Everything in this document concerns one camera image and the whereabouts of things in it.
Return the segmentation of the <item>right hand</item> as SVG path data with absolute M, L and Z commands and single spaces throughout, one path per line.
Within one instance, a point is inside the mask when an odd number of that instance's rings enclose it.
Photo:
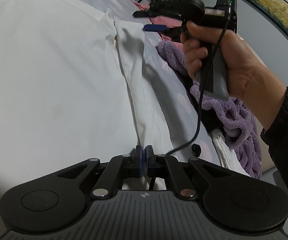
M 190 38 L 181 34 L 186 66 L 191 78 L 202 67 L 202 59 L 208 50 L 201 42 L 217 43 L 227 64 L 227 89 L 229 95 L 243 101 L 268 130 L 285 98 L 286 86 L 254 54 L 250 46 L 233 31 L 223 36 L 221 29 L 207 28 L 187 22 Z

